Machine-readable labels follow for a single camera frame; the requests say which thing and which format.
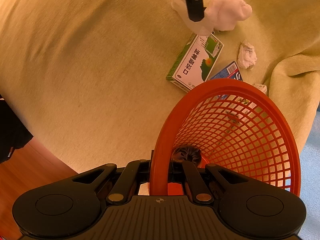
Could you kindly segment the clear bag of cotton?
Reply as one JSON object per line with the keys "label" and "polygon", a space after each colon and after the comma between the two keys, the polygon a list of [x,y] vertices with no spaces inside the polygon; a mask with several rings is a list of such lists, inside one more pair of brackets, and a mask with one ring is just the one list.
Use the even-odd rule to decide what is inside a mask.
{"label": "clear bag of cotton", "polygon": [[248,19],[252,7],[244,0],[210,0],[199,22],[189,19],[185,0],[173,0],[171,7],[179,14],[185,25],[195,34],[208,36],[216,31],[231,31],[237,22]]}

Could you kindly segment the red plastic mesh basket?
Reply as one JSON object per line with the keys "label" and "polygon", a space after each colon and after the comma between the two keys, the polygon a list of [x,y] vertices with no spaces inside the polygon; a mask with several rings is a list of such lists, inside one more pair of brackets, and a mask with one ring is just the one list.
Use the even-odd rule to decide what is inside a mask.
{"label": "red plastic mesh basket", "polygon": [[151,159],[152,195],[167,195],[169,163],[181,146],[201,151],[201,167],[220,165],[300,194],[299,153],[289,124],[276,104],[250,84],[210,80],[177,103]]}

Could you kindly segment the green white medicine box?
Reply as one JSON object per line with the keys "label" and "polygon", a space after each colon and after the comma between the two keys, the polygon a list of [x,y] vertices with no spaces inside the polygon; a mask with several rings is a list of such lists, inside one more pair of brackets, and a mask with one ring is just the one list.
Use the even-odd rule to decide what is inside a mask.
{"label": "green white medicine box", "polygon": [[188,92],[208,80],[224,44],[213,34],[193,34],[166,76],[180,89]]}

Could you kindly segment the blue floss pick box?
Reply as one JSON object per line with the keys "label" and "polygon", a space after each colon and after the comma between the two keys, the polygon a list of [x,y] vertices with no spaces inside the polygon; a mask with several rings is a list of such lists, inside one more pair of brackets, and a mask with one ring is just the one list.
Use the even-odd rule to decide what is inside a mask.
{"label": "blue floss pick box", "polygon": [[225,68],[221,69],[219,72],[209,78],[209,80],[213,79],[233,79],[243,81],[242,75],[235,61],[232,61]]}

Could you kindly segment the white ointment box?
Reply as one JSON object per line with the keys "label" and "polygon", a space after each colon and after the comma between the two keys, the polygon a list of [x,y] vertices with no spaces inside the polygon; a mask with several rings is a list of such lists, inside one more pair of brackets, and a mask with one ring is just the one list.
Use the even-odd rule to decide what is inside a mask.
{"label": "white ointment box", "polygon": [[260,90],[262,93],[264,93],[265,95],[267,95],[267,86],[266,85],[263,85],[263,84],[257,84],[257,83],[254,83],[253,86]]}

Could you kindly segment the crumpled white tissue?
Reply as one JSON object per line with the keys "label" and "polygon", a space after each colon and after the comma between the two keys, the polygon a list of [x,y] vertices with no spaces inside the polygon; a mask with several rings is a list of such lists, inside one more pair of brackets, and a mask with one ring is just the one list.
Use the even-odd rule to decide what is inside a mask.
{"label": "crumpled white tissue", "polygon": [[248,69],[256,65],[257,55],[255,47],[247,40],[242,41],[238,52],[238,65],[241,68]]}

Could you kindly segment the yellow-green blanket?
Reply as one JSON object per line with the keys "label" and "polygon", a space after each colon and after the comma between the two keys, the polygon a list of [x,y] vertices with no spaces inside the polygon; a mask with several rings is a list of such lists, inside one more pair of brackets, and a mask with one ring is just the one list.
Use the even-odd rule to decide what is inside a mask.
{"label": "yellow-green blanket", "polygon": [[[184,91],[166,80],[191,31],[172,0],[1,0],[1,95],[77,172],[148,159]],[[319,104],[319,0],[245,0],[252,16],[217,34],[218,72],[242,41],[302,150]]]}

